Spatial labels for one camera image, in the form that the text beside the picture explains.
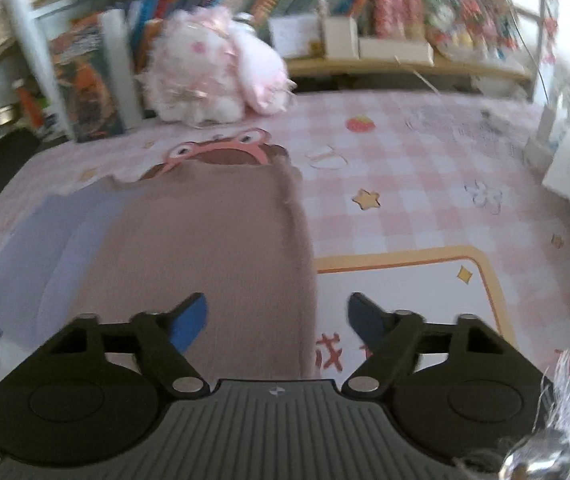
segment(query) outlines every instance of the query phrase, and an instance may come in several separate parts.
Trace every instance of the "gray ribbed plate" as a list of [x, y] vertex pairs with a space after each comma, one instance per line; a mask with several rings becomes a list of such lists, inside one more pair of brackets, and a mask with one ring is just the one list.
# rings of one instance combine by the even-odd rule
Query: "gray ribbed plate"
[[406, 443], [379, 405], [345, 399], [331, 381], [223, 381], [206, 399], [172, 404], [144, 442], [106, 462], [69, 470], [0, 463], [4, 480], [459, 478]]

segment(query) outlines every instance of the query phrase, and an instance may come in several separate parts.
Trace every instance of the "frog eyes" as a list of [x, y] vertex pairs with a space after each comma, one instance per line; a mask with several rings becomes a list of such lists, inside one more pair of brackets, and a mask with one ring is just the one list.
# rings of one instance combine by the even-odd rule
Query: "frog eyes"
[[168, 158], [185, 158], [193, 153], [194, 147], [190, 142], [179, 144], [168, 153]]
[[241, 144], [258, 144], [267, 140], [267, 132], [260, 128], [247, 130], [236, 135], [236, 140]]

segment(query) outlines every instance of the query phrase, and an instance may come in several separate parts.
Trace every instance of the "red chinese character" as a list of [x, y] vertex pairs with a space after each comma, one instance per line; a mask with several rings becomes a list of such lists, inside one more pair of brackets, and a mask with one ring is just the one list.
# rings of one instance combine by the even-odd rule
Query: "red chinese character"
[[340, 342], [340, 336], [334, 332], [334, 337], [329, 339], [325, 334], [322, 334], [322, 337], [316, 341], [317, 345], [324, 345], [329, 352], [329, 359], [325, 361], [324, 365], [322, 364], [322, 352], [319, 349], [316, 349], [316, 368], [320, 369], [322, 366], [323, 370], [327, 370], [330, 366], [334, 365], [336, 369], [341, 372], [342, 371], [342, 364], [340, 364], [340, 355], [342, 354], [342, 348], [336, 350], [334, 349], [334, 343]]
[[367, 345], [361, 345], [358, 348], [365, 351], [365, 359], [369, 359], [374, 354], [369, 348], [367, 348]]

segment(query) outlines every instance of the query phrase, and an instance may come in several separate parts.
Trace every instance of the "flower print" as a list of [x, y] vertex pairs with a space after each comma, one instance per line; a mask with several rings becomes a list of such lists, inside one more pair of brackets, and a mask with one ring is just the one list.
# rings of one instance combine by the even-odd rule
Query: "flower print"
[[476, 180], [473, 184], [465, 184], [465, 190], [472, 196], [476, 207], [487, 207], [493, 215], [500, 213], [502, 204], [502, 192], [500, 190], [488, 188], [482, 180]]

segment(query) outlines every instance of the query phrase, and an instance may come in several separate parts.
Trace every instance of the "white plush bunny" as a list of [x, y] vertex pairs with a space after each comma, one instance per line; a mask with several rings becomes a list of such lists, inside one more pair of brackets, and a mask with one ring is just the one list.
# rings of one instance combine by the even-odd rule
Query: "white plush bunny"
[[285, 110], [293, 87], [282, 58], [225, 7], [176, 12], [143, 77], [147, 105], [163, 121], [194, 126], [240, 121], [247, 105], [263, 115]]
[[145, 96], [163, 121], [233, 123], [245, 103], [236, 77], [236, 52], [223, 7], [175, 13], [154, 44]]

